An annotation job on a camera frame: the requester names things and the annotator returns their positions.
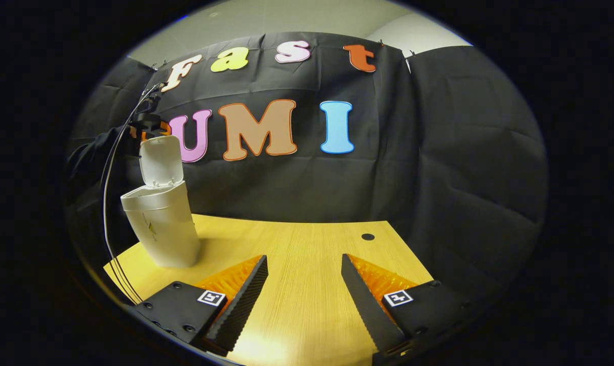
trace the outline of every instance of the yellow letter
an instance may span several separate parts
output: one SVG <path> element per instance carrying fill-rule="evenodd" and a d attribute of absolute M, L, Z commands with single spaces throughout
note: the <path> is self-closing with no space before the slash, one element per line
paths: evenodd
<path fill-rule="evenodd" d="M 255 156 L 264 148 L 266 138 L 270 139 L 266 150 L 268 155 L 289 155 L 298 150 L 291 139 L 291 111 L 296 102 L 277 99 L 270 102 L 260 122 L 255 120 L 248 107 L 242 103 L 228 104 L 219 108 L 219 114 L 226 119 L 226 143 L 228 150 L 224 160 L 242 160 L 248 152 L 241 148 L 241 140 L 249 146 Z"/>
<path fill-rule="evenodd" d="M 187 60 L 181 61 L 176 65 L 172 66 L 172 73 L 169 75 L 169 79 L 167 79 L 167 85 L 162 88 L 161 92 L 166 92 L 170 89 L 173 89 L 181 83 L 179 80 L 181 77 L 184 77 L 189 72 L 189 69 L 192 68 L 192 65 L 201 61 L 201 55 L 196 55 L 192 58 L 187 58 Z"/>
<path fill-rule="evenodd" d="M 218 60 L 214 61 L 210 70 L 221 72 L 227 69 L 237 70 L 246 66 L 249 63 L 246 56 L 249 54 L 249 49 L 245 47 L 235 47 L 226 49 L 217 56 Z"/>

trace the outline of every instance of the foam letter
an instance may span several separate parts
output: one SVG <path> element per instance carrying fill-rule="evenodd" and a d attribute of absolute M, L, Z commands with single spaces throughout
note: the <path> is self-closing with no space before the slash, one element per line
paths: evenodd
<path fill-rule="evenodd" d="M 242 103 L 228 104 L 219 109 L 219 114 L 226 119 L 226 143 L 228 150 L 224 160 L 242 160 L 248 152 L 241 148 L 241 139 L 249 146 L 255 156 L 264 148 L 266 138 L 270 139 L 266 153 L 268 155 L 289 155 L 298 150 L 291 139 L 291 111 L 296 102 L 277 99 L 270 102 L 260 122 L 256 121 L 248 107 Z"/>
<path fill-rule="evenodd" d="M 246 66 L 249 63 L 246 56 L 249 54 L 249 49 L 245 47 L 235 47 L 226 49 L 217 56 L 218 60 L 214 61 L 210 70 L 221 72 L 227 69 L 237 70 Z"/>
<path fill-rule="evenodd" d="M 201 61 L 202 57 L 203 56 L 201 55 L 196 55 L 194 57 L 187 58 L 187 60 L 181 61 L 176 65 L 173 65 L 172 73 L 169 74 L 169 79 L 167 79 L 168 84 L 165 85 L 165 87 L 162 88 L 160 91 L 164 93 L 170 89 L 177 87 L 178 84 L 181 83 L 180 78 L 186 76 L 189 70 L 192 68 L 192 65 L 198 63 L 198 61 Z"/>
<path fill-rule="evenodd" d="M 325 111 L 327 137 L 321 145 L 321 150 L 329 154 L 345 154 L 354 150 L 354 145 L 348 139 L 347 116 L 352 110 L 348 102 L 323 102 L 321 110 Z"/>
<path fill-rule="evenodd" d="M 192 163 L 201 160 L 207 151 L 207 119 L 212 116 L 210 109 L 201 109 L 194 113 L 192 118 L 196 121 L 196 147 L 189 150 L 185 145 L 184 126 L 187 116 L 177 116 L 169 121 L 172 135 L 181 141 L 181 160 L 184 163 Z"/>
<path fill-rule="evenodd" d="M 369 65 L 366 62 L 366 57 L 374 57 L 375 55 L 370 51 L 366 51 L 365 47 L 360 44 L 351 44 L 344 46 L 344 49 L 350 52 L 350 63 L 355 69 L 365 72 L 375 71 L 375 65 Z"/>
<path fill-rule="evenodd" d="M 279 63 L 298 63 L 307 60 L 311 55 L 309 49 L 305 49 L 308 47 L 309 43 L 304 40 L 284 42 L 278 46 L 277 51 L 280 54 L 275 55 L 275 60 Z"/>

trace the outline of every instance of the open lid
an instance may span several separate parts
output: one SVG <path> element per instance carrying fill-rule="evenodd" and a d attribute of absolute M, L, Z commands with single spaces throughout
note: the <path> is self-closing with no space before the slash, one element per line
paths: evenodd
<path fill-rule="evenodd" d="M 154 137 L 140 144 L 140 171 L 149 187 L 178 185 L 183 180 L 181 144 L 174 135 Z"/>

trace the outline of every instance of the orange letter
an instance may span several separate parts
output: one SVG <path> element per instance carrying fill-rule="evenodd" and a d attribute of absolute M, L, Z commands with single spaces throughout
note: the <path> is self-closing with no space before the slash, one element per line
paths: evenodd
<path fill-rule="evenodd" d="M 366 51 L 365 47 L 360 44 L 351 44 L 350 46 L 344 46 L 344 49 L 350 52 L 350 63 L 355 69 L 365 72 L 375 71 L 375 65 L 369 65 L 366 62 L 366 57 L 374 57 L 375 55 L 370 51 Z"/>
<path fill-rule="evenodd" d="M 274 100 L 268 104 L 260 122 L 242 103 L 219 108 L 219 114 L 226 119 L 228 150 L 224 153 L 224 160 L 232 162 L 246 158 L 248 152 L 241 148 L 240 137 L 255 156 L 261 154 L 267 136 L 270 139 L 266 150 L 268 155 L 295 153 L 298 146 L 291 139 L 291 111 L 295 107 L 293 100 Z"/>
<path fill-rule="evenodd" d="M 196 55 L 191 58 L 187 58 L 187 60 L 181 61 L 176 65 L 172 66 L 172 72 L 169 74 L 169 79 L 167 79 L 167 86 L 162 88 L 160 91 L 164 93 L 170 89 L 173 89 L 181 83 L 180 78 L 187 75 L 189 69 L 192 68 L 192 65 L 201 61 L 201 55 Z"/>

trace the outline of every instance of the table surface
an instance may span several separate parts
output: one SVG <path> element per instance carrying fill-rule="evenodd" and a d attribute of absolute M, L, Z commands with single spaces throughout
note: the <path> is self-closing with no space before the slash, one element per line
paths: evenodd
<path fill-rule="evenodd" d="M 160 268 L 140 243 L 120 254 L 119 263 L 147 299 L 172 281 L 195 284 L 267 255 L 267 281 L 228 353 L 249 366 L 372 363 L 377 348 L 341 276 L 344 253 L 418 284 L 433 280 L 388 222 L 280 223 L 196 214 L 193 220 L 202 243 L 195 266 Z M 362 239 L 365 233 L 375 239 Z M 104 269 L 115 281 L 110 265 Z"/>

